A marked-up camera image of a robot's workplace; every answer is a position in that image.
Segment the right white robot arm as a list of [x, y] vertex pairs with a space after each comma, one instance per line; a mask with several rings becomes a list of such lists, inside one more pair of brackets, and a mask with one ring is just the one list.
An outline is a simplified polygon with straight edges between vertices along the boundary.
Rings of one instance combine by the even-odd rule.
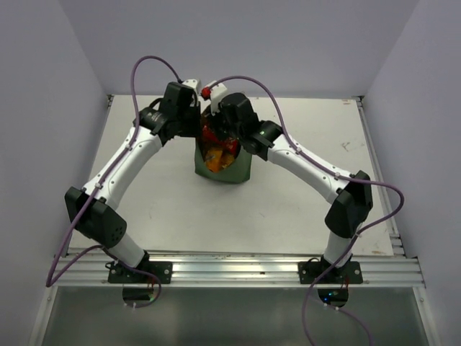
[[352, 238], [373, 207], [370, 176], [337, 169], [309, 152], [280, 125], [260, 120], [250, 100], [242, 93], [230, 93], [211, 101], [215, 127], [220, 136], [236, 139], [251, 155], [271, 162], [300, 178], [330, 204], [325, 217], [329, 230], [321, 274], [337, 283], [346, 275], [352, 257]]

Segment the red snack packet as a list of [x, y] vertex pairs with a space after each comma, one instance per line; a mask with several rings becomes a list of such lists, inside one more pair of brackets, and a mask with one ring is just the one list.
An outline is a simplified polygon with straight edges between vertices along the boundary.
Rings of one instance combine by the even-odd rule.
[[201, 126], [200, 142], [204, 145], [219, 147], [232, 155], [239, 151], [239, 144], [236, 139], [222, 131], [213, 130], [211, 124], [208, 123]]

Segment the yellow mango candy bag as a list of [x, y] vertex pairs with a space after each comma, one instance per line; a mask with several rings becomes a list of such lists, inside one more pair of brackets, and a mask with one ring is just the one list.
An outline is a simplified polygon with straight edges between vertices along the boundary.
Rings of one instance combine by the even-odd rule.
[[213, 173], [227, 169], [235, 160], [236, 155], [217, 146], [205, 149], [203, 160], [208, 170]]

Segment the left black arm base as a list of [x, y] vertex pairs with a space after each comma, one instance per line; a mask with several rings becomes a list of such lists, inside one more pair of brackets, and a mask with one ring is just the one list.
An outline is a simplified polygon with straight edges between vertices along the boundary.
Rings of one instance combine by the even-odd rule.
[[112, 284], [169, 284], [173, 273], [173, 263], [167, 261], [147, 261], [135, 269], [112, 261], [106, 263], [105, 267], [109, 270], [107, 281]]

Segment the green paper bag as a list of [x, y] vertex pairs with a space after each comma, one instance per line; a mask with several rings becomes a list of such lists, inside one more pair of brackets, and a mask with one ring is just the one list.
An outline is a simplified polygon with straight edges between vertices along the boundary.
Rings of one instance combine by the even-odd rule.
[[[201, 113], [200, 129], [205, 123], [211, 124], [212, 115], [210, 113], [210, 106], [207, 106]], [[236, 155], [236, 160], [227, 168], [220, 172], [213, 173], [207, 169], [203, 160], [205, 149], [212, 147], [204, 145], [200, 142], [200, 135], [195, 139], [195, 152], [194, 152], [194, 172], [195, 174], [206, 179], [222, 182], [225, 184], [241, 184], [250, 179], [251, 176], [251, 163], [252, 156], [250, 153], [243, 149], [239, 144], [239, 151]]]

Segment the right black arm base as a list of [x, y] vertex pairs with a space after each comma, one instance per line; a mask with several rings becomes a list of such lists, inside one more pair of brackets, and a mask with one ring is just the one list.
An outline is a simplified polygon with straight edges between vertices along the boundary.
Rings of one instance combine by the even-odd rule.
[[362, 284], [364, 282], [360, 263], [348, 259], [342, 267], [332, 267], [326, 274], [330, 264], [324, 258], [311, 258], [308, 261], [298, 262], [297, 273], [300, 283], [317, 284]]

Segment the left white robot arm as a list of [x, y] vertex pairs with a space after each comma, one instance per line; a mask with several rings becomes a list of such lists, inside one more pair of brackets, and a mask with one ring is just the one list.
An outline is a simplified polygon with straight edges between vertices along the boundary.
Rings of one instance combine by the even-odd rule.
[[117, 213], [126, 190], [141, 169], [176, 136], [199, 133], [200, 80], [167, 84], [155, 107], [135, 108], [133, 126], [111, 159], [82, 188], [65, 194], [71, 228], [105, 248], [125, 263], [124, 274], [142, 283], [150, 273], [144, 249], [127, 234], [127, 222]]

